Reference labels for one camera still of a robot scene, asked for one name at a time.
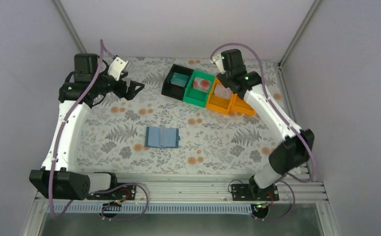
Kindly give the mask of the blue leather card holder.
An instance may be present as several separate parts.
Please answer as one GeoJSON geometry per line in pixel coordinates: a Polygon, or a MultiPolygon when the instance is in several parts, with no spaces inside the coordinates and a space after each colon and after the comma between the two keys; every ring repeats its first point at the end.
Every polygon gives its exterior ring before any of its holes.
{"type": "Polygon", "coordinates": [[[167,128],[165,126],[146,128],[144,146],[148,148],[178,148],[179,147],[179,129],[167,128]]]}

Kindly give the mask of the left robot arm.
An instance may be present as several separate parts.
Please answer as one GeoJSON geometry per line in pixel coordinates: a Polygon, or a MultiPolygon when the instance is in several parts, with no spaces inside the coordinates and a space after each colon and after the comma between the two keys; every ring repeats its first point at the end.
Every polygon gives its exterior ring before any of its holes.
{"type": "Polygon", "coordinates": [[[94,192],[106,199],[117,196],[114,173],[82,174],[76,170],[76,158],[82,125],[97,105],[94,100],[109,93],[132,100],[144,88],[140,82],[124,80],[129,64],[120,56],[114,56],[110,64],[97,54],[74,56],[74,71],[59,89],[59,118],[50,149],[41,168],[29,175],[45,198],[83,200],[94,192]]]}

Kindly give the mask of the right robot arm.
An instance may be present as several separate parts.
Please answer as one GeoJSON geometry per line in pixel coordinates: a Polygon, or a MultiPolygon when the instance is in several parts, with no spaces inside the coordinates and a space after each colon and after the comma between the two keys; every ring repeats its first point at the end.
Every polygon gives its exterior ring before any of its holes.
{"type": "Polygon", "coordinates": [[[310,129],[302,129],[276,105],[260,74],[247,71],[240,50],[216,53],[212,62],[219,69],[217,78],[222,85],[259,114],[278,142],[263,169],[249,179],[249,196],[261,200],[269,186],[310,160],[315,136],[310,129]]]}

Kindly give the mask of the teal VIP card stack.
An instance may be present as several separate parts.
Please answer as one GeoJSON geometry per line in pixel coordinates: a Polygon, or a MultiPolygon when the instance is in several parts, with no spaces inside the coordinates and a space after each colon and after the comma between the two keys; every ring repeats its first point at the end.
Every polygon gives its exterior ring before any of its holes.
{"type": "Polygon", "coordinates": [[[185,87],[187,82],[188,82],[189,76],[180,74],[180,73],[173,73],[170,82],[173,85],[180,86],[180,87],[185,87]]]}

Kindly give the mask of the white red patterned card stack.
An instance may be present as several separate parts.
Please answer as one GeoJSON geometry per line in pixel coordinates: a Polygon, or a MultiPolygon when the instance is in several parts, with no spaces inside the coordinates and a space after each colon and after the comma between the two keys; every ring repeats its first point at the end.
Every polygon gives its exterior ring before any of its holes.
{"type": "Polygon", "coordinates": [[[210,86],[211,86],[210,80],[200,78],[200,77],[195,77],[193,80],[193,83],[192,83],[193,89],[196,89],[196,90],[204,92],[204,93],[209,92],[210,86]]]}

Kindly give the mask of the white VIP card stack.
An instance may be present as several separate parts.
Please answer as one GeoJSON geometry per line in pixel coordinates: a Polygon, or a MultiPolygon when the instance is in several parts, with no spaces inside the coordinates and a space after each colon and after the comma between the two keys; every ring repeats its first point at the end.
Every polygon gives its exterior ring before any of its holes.
{"type": "Polygon", "coordinates": [[[233,92],[230,88],[226,88],[221,84],[217,84],[214,88],[214,95],[224,99],[230,99],[233,92]]]}

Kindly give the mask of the yellow bin with white cards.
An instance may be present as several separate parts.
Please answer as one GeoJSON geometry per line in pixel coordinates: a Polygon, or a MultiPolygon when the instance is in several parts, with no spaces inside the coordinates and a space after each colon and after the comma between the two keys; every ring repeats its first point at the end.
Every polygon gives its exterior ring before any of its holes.
{"type": "Polygon", "coordinates": [[[208,110],[228,115],[235,96],[236,94],[232,93],[229,88],[225,88],[220,81],[215,78],[205,107],[208,110]]]}

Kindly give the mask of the yellow bin with red cards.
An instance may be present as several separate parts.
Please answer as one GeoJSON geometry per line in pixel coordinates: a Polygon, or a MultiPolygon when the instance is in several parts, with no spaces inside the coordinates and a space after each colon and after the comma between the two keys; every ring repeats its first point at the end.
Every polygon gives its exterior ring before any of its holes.
{"type": "Polygon", "coordinates": [[[242,113],[248,116],[255,115],[255,110],[237,94],[233,95],[230,111],[242,113]]]}

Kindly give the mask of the black storage bin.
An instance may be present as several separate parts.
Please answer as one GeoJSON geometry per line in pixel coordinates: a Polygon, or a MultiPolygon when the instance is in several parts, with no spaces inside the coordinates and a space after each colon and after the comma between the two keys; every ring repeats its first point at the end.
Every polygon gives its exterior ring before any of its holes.
{"type": "Polygon", "coordinates": [[[194,70],[173,64],[163,82],[161,94],[182,101],[194,70]]]}

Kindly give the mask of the green storage bin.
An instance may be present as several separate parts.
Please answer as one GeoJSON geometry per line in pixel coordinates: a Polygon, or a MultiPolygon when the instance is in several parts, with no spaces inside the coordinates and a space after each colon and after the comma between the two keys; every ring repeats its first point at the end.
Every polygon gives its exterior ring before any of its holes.
{"type": "Polygon", "coordinates": [[[194,70],[186,86],[182,101],[204,108],[215,76],[194,70]]]}

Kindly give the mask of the aluminium frame rail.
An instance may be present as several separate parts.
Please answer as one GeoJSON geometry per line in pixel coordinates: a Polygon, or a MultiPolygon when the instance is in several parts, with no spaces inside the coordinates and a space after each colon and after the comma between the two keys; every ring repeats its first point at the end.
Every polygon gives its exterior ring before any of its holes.
{"type": "MultiPolygon", "coordinates": [[[[121,183],[137,183],[147,191],[151,203],[199,203],[230,204],[233,202],[228,185],[233,179],[247,182],[249,174],[202,175],[202,174],[117,174],[121,183]]],[[[275,204],[327,202],[322,182],[299,183],[284,178],[277,184],[279,199],[275,204]]]]}

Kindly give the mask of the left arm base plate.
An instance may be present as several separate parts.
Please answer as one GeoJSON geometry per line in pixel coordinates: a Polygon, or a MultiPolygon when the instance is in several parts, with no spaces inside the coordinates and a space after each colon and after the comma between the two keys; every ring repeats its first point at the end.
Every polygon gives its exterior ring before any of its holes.
{"type": "Polygon", "coordinates": [[[117,186],[108,190],[108,193],[93,193],[87,197],[87,200],[105,200],[105,201],[125,201],[135,200],[137,187],[135,185],[119,183],[117,186]]]}

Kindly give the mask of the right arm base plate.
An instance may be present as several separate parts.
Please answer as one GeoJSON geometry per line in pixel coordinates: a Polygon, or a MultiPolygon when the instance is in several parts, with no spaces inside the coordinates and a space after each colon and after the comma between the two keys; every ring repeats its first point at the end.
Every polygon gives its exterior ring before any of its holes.
{"type": "Polygon", "coordinates": [[[276,185],[270,185],[265,189],[252,187],[249,184],[231,184],[230,191],[233,201],[278,201],[280,199],[276,185]]]}

